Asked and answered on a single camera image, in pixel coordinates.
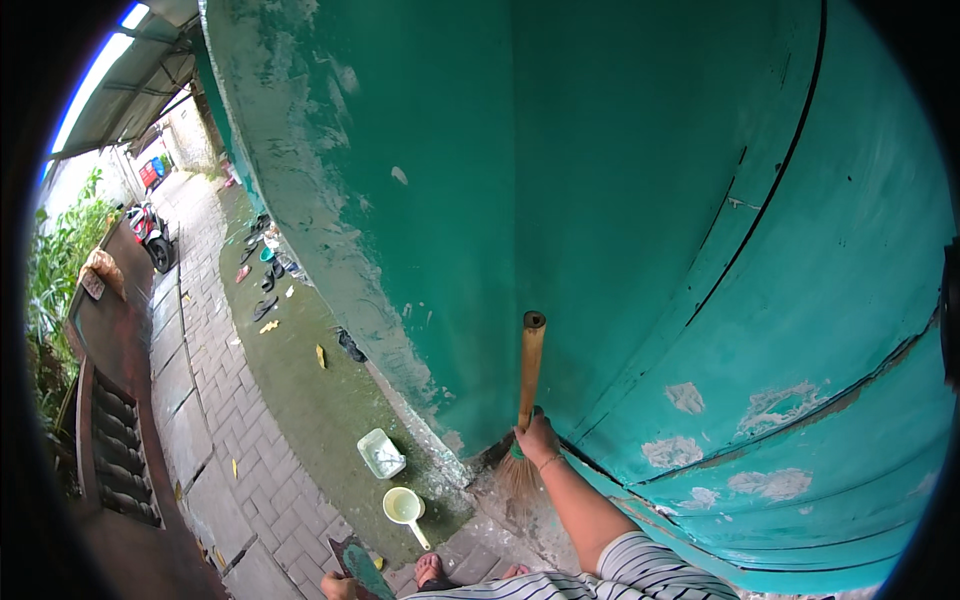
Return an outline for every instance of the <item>hand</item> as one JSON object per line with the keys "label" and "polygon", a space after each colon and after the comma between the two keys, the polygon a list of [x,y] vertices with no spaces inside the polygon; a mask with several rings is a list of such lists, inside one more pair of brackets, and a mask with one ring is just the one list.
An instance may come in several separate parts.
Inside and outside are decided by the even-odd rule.
{"label": "hand", "polygon": [[524,456],[533,461],[537,468],[560,452],[560,443],[557,433],[550,425],[550,419],[539,406],[534,408],[534,417],[530,419],[530,426],[526,431],[514,426],[516,442],[520,444]]}
{"label": "hand", "polygon": [[356,600],[357,580],[344,577],[340,573],[330,571],[320,581],[320,591],[327,600]]}

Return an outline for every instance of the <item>green leaves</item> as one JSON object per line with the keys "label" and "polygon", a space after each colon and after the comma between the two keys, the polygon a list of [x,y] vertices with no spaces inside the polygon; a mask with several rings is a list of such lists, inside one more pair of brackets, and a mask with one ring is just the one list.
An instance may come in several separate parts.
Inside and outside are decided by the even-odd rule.
{"label": "green leaves", "polygon": [[77,202],[50,223],[47,211],[35,213],[34,237],[27,259],[26,315],[30,368],[36,408],[45,428],[53,425],[77,373],[77,364],[63,332],[80,268],[107,230],[109,204],[97,194],[102,171],[94,168]]}

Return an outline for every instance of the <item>bamboo broom handle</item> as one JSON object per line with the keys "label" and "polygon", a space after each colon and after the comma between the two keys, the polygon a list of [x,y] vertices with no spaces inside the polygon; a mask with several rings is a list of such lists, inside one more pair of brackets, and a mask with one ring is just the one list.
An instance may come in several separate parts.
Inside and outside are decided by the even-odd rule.
{"label": "bamboo broom handle", "polygon": [[536,310],[523,315],[523,337],[520,342],[520,413],[516,424],[526,431],[537,399],[537,381],[540,379],[540,356],[543,353],[543,333],[546,317]]}

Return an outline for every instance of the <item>broom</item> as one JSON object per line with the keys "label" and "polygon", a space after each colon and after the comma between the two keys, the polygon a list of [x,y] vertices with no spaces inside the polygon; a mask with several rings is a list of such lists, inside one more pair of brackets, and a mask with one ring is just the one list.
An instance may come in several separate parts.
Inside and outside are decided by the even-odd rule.
{"label": "broom", "polygon": [[[530,415],[534,412],[545,331],[546,317],[542,313],[531,310],[523,315],[523,334],[520,342],[520,412],[516,418],[516,424],[523,431],[530,426]],[[520,444],[514,439],[510,445],[510,451],[496,469],[496,479],[501,489],[514,500],[515,504],[521,507],[529,506],[537,497],[539,489],[537,476],[537,466],[523,456]]]}

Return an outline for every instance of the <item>striped shirt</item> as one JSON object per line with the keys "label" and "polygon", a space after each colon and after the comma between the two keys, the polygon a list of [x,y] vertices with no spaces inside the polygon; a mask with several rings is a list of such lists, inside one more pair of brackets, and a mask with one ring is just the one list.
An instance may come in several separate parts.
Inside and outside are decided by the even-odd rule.
{"label": "striped shirt", "polygon": [[646,534],[623,534],[600,555],[600,578],[559,571],[518,575],[502,581],[443,591],[422,591],[412,600],[738,600],[715,575],[693,566]]}

